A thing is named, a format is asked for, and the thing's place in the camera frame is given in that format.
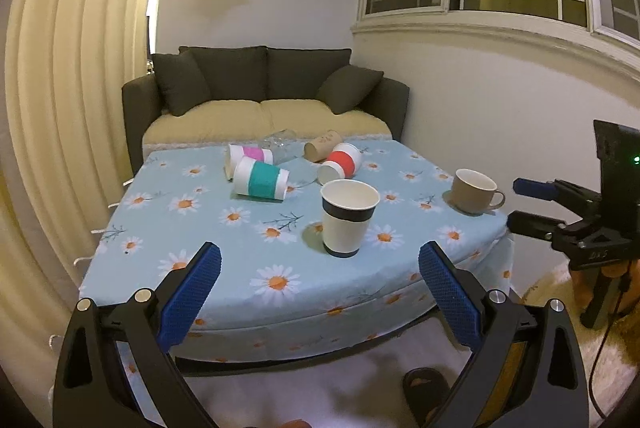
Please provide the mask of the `black and white paper cup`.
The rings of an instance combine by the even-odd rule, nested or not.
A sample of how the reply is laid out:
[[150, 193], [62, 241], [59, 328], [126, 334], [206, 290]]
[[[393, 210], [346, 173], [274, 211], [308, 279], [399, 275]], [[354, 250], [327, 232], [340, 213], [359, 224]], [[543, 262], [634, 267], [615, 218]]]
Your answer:
[[356, 255], [380, 202], [380, 193], [370, 184], [340, 179], [323, 185], [320, 195], [324, 250], [338, 258]]

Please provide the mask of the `red banded paper cup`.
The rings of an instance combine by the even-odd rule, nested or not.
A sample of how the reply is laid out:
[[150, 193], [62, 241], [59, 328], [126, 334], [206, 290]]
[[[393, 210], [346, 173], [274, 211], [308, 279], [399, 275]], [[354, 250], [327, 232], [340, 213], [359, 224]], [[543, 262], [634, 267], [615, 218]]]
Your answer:
[[356, 145], [340, 143], [320, 165], [317, 181], [324, 185], [338, 179], [351, 179], [362, 163], [362, 153]]

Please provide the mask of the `brown kraft paper cup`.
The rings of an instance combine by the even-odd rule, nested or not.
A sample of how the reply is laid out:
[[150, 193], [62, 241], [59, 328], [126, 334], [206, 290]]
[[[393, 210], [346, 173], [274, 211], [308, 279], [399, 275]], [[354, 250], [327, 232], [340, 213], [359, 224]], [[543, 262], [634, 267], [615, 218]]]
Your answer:
[[342, 142], [343, 138], [338, 132], [329, 130], [305, 143], [304, 159], [310, 162], [323, 162], [334, 148]]

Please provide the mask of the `clear glass cup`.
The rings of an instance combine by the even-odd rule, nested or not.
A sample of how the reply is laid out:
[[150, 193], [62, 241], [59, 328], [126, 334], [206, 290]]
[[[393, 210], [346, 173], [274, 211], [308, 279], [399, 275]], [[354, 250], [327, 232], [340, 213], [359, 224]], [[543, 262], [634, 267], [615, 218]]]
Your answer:
[[281, 165], [298, 156], [299, 144], [296, 133], [290, 129], [277, 131], [258, 141], [258, 146], [272, 155], [273, 165]]

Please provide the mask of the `teal banded paper cup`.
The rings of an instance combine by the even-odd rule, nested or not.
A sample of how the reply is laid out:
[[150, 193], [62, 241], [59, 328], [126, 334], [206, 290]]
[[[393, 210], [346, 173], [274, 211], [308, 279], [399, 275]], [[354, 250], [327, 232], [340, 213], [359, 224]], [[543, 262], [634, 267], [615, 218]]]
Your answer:
[[285, 200], [289, 175], [288, 170], [278, 166], [243, 158], [235, 168], [233, 191], [261, 200]]

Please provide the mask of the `pink banded paper cup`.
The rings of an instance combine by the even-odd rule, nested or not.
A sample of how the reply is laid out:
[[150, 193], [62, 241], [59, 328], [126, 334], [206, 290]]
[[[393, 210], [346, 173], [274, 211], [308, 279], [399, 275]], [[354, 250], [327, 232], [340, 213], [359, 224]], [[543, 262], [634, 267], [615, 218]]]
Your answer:
[[258, 146], [228, 144], [224, 151], [224, 174], [229, 181], [233, 179], [235, 168], [243, 158], [250, 158], [268, 165], [273, 164], [273, 152], [271, 150], [258, 148]]

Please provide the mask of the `beige ceramic mug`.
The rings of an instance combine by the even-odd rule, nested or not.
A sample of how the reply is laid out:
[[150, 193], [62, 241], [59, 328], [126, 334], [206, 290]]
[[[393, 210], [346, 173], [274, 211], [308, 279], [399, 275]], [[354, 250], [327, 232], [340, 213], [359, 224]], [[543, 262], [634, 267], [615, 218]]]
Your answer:
[[466, 214], [484, 214], [500, 209], [506, 202], [506, 196], [486, 174], [460, 168], [454, 174], [450, 202]]

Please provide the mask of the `black slipper right foot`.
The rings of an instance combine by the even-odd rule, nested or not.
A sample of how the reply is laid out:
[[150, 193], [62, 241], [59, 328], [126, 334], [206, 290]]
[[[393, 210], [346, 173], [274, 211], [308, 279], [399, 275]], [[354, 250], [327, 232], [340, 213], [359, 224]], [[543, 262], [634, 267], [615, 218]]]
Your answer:
[[445, 403], [450, 387], [438, 370], [419, 367], [402, 378], [402, 390], [416, 424], [423, 427]]

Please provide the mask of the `blue daisy tablecloth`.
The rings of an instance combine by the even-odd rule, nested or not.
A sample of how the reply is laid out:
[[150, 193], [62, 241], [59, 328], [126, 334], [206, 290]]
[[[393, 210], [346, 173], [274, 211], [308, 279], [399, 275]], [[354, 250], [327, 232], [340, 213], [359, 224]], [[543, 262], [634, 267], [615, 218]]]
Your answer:
[[214, 243], [220, 277], [177, 352], [248, 363], [343, 350], [420, 318], [434, 306], [418, 268], [430, 240], [484, 287], [509, 289], [513, 242], [503, 214], [450, 207], [450, 174], [405, 145], [364, 140], [359, 149], [356, 179], [381, 200], [347, 259], [323, 248], [317, 168], [306, 159], [286, 164], [285, 199], [270, 202], [233, 192], [221, 146], [152, 153], [108, 222], [80, 296], [119, 304]]

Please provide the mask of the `right dark throw pillow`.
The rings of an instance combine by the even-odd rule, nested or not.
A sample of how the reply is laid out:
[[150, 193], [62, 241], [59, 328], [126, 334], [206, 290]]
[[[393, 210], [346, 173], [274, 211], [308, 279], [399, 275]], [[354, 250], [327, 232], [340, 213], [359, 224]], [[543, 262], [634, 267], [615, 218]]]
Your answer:
[[380, 70], [343, 66], [323, 81], [316, 99], [335, 115], [350, 112], [378, 85], [383, 75]]

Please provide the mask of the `dark throw pillow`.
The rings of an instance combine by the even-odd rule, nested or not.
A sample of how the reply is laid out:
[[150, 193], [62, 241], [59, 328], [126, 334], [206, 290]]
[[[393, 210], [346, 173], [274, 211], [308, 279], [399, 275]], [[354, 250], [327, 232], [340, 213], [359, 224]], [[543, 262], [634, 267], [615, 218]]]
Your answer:
[[152, 62], [156, 82], [172, 116], [180, 117], [212, 99], [209, 85], [189, 50], [155, 53]]
[[323, 81], [316, 99], [335, 115], [350, 112], [378, 85], [383, 75], [380, 70], [343, 66]]

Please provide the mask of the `beige sofa cover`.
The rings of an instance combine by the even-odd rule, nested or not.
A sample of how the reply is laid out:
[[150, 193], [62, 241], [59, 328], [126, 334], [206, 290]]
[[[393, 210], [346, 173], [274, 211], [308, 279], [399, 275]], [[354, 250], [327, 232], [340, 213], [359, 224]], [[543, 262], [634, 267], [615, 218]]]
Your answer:
[[283, 130], [298, 140], [313, 139], [334, 130], [343, 138], [389, 139], [390, 127], [363, 110], [334, 114], [317, 100], [210, 101], [182, 116], [163, 114], [142, 140], [142, 153], [226, 143], [252, 143]]

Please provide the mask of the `dark grey sofa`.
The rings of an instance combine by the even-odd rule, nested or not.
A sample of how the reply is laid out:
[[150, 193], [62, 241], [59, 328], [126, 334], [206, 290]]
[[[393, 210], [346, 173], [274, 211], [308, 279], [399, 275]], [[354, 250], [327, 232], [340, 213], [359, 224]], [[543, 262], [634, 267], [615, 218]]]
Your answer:
[[[349, 49], [182, 46], [178, 52], [167, 54], [185, 50], [193, 54], [209, 85], [210, 101], [317, 100], [323, 81], [341, 67], [352, 65]], [[405, 127], [409, 94], [406, 84], [384, 74], [355, 110], [382, 119], [390, 127], [390, 139], [399, 140]], [[153, 62], [151, 73], [122, 87], [122, 112], [130, 165], [138, 171], [146, 159], [142, 153], [145, 131], [157, 118], [170, 114], [155, 79]]]

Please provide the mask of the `left dark throw pillow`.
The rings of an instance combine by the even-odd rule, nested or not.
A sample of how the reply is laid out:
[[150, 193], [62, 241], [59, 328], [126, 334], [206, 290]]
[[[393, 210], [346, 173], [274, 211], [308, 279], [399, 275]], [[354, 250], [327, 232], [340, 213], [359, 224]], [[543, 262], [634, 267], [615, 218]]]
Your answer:
[[156, 82], [172, 116], [180, 117], [212, 99], [209, 85], [189, 50], [155, 53], [152, 62]]

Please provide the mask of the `cream curtain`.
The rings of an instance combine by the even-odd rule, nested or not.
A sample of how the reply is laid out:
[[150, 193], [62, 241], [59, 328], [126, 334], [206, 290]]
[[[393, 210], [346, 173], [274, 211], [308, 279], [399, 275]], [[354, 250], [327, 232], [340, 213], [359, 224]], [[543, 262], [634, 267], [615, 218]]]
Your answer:
[[1, 367], [42, 422], [80, 284], [74, 260], [131, 168], [122, 87], [148, 0], [1, 0]]

